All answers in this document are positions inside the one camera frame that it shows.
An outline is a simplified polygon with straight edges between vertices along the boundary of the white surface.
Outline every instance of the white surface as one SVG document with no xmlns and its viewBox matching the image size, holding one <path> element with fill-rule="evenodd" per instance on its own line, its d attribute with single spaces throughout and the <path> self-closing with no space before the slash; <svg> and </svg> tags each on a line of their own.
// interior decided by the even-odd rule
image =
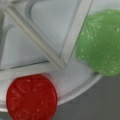
<svg viewBox="0 0 120 120">
<path fill-rule="evenodd" d="M 116 8 L 120 6 L 119 0 L 94 0 L 90 14 L 96 11 L 103 10 L 105 8 Z M 58 72 L 53 72 L 47 75 L 53 84 L 56 86 L 59 103 L 65 103 L 78 95 L 82 94 L 85 90 L 94 85 L 102 76 L 94 74 L 90 67 L 84 63 L 77 61 L 75 54 L 73 54 L 72 59 L 70 60 L 69 66 Z M 11 80 L 1 82 L 0 84 L 0 100 L 5 102 L 5 94 L 8 88 L 8 85 L 11 83 Z"/>
</svg>

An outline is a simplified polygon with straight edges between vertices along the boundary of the white stick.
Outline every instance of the white stick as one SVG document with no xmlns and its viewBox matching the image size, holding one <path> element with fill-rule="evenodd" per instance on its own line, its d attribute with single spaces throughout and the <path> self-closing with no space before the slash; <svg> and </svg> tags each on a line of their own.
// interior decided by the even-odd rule
<svg viewBox="0 0 120 120">
<path fill-rule="evenodd" d="M 40 35 L 26 22 L 17 10 L 8 6 L 5 9 L 7 15 L 22 29 L 45 53 L 45 57 L 56 67 L 62 69 L 65 63 L 59 58 L 56 52 L 40 37 Z"/>
</svg>

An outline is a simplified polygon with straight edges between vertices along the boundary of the green gummy candy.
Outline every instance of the green gummy candy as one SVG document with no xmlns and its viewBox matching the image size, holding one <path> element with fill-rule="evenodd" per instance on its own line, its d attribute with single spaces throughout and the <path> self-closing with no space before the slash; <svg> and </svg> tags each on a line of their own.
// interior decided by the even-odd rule
<svg viewBox="0 0 120 120">
<path fill-rule="evenodd" d="M 86 18 L 76 56 L 102 75 L 120 73 L 120 11 L 105 10 Z"/>
</svg>

